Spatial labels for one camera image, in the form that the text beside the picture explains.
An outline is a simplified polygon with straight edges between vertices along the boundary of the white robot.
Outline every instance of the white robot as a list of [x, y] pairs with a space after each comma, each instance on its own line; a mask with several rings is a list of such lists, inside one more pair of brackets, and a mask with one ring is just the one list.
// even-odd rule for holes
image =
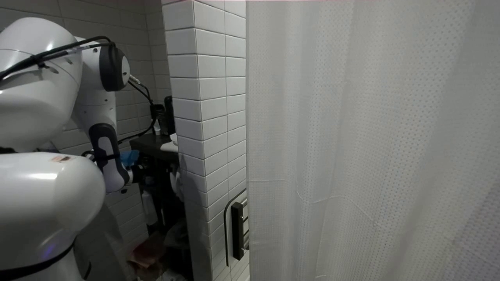
[[[130, 78], [128, 60], [112, 43], [79, 41], [34, 17], [0, 33], [2, 281], [82, 280], [72, 249], [76, 235], [97, 215], [106, 192], [134, 179], [136, 171], [120, 161], [116, 134], [114, 91]], [[60, 134], [71, 116], [88, 135], [95, 163], [32, 152]]]

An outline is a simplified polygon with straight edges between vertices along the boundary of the tile wall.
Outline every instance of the tile wall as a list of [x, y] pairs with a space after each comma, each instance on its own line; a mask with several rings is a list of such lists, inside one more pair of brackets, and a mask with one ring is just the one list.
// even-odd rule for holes
[[226, 266], [224, 209], [246, 179], [246, 3], [162, 0], [195, 281], [238, 280]]
[[[170, 95], [160, 0], [0, 0], [0, 31], [24, 17], [47, 19], [82, 38], [108, 36], [126, 54], [132, 74], [148, 86], [153, 99], [163, 101]], [[116, 93], [116, 106], [119, 139], [149, 126], [149, 106], [133, 88]], [[65, 154], [91, 149], [73, 122], [52, 142]], [[120, 147], [130, 149], [128, 142]], [[125, 194], [107, 195], [99, 215], [76, 243], [92, 262], [88, 280], [134, 280], [126, 255], [147, 237], [138, 186]]]

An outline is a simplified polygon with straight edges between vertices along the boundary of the shower curtain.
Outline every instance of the shower curtain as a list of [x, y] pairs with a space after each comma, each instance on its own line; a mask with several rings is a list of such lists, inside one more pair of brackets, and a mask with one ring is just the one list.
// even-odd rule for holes
[[251, 280], [500, 280], [500, 1], [248, 1], [246, 42]]

